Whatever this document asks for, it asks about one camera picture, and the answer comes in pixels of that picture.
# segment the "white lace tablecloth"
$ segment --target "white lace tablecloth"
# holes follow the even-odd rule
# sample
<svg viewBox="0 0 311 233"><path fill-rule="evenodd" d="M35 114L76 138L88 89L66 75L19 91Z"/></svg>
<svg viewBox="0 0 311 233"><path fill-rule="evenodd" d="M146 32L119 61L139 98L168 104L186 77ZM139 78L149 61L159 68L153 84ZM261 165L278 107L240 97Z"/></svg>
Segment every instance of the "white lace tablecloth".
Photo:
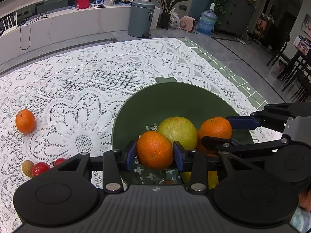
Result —
<svg viewBox="0 0 311 233"><path fill-rule="evenodd" d="M21 223L12 199L27 180L21 172L24 160L51 164L82 151L100 156L110 150L121 105L158 76L210 90L242 116L256 111L235 85L175 38L75 50L0 78L0 232L12 232ZM37 127L29 135L15 127L15 116L24 108L36 116ZM263 128L251 134L256 142L279 138ZM99 185L99 173L92 182Z"/></svg>

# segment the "dark gray cabinet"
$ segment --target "dark gray cabinet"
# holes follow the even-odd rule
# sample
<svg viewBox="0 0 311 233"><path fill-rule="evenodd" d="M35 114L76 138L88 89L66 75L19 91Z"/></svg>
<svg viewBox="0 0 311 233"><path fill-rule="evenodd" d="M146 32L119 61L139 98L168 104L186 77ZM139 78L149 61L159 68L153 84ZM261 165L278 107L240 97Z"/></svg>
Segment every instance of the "dark gray cabinet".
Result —
<svg viewBox="0 0 311 233"><path fill-rule="evenodd" d="M224 7L226 14L219 18L217 29L242 37L255 8L246 0L226 0Z"/></svg>

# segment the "colander handle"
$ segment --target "colander handle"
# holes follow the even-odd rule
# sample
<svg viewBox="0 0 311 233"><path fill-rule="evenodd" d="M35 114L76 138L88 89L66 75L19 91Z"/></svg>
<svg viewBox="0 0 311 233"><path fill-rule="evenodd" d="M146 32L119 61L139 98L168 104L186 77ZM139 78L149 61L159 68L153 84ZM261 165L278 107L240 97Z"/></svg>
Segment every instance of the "colander handle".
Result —
<svg viewBox="0 0 311 233"><path fill-rule="evenodd" d="M170 78L157 77L155 80L156 80L156 83L177 82L177 80L174 77L170 77Z"/></svg>

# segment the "wall socket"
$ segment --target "wall socket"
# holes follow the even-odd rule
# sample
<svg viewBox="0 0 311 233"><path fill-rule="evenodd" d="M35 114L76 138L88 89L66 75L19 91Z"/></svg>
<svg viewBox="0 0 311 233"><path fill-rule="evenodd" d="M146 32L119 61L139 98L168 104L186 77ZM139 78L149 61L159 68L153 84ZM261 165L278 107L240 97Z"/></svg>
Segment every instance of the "wall socket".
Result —
<svg viewBox="0 0 311 233"><path fill-rule="evenodd" d="M187 10L187 8L188 8L188 6L186 6L186 5L179 5L179 10Z"/></svg>

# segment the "framed picture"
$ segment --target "framed picture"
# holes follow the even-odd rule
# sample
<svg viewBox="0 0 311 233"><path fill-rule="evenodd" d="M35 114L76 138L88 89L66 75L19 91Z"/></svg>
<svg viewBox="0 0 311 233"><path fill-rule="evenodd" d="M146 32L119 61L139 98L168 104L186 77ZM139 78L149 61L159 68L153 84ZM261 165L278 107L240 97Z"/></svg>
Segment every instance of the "framed picture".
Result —
<svg viewBox="0 0 311 233"><path fill-rule="evenodd" d="M304 23L302 24L301 29L309 36L311 36L311 17L308 14L304 19Z"/></svg>

